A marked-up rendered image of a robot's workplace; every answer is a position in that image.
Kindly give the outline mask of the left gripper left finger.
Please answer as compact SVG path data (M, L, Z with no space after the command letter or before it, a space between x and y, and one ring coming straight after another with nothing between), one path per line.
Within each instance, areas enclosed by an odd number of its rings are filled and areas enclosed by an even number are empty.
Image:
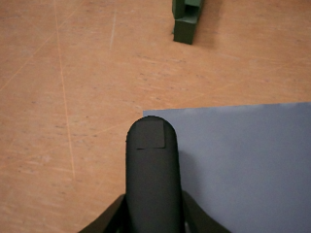
M125 233L125 193L78 233Z

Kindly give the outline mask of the grey box with black handle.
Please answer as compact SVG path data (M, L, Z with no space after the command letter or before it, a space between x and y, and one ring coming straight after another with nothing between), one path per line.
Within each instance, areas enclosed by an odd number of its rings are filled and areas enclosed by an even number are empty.
M182 191L231 233L311 233L311 101L143 111L125 233L185 233Z

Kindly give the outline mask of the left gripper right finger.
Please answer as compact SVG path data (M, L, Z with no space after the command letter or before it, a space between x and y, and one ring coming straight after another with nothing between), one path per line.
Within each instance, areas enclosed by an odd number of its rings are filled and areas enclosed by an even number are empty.
M185 233L231 233L208 216L186 191L182 191L182 202Z

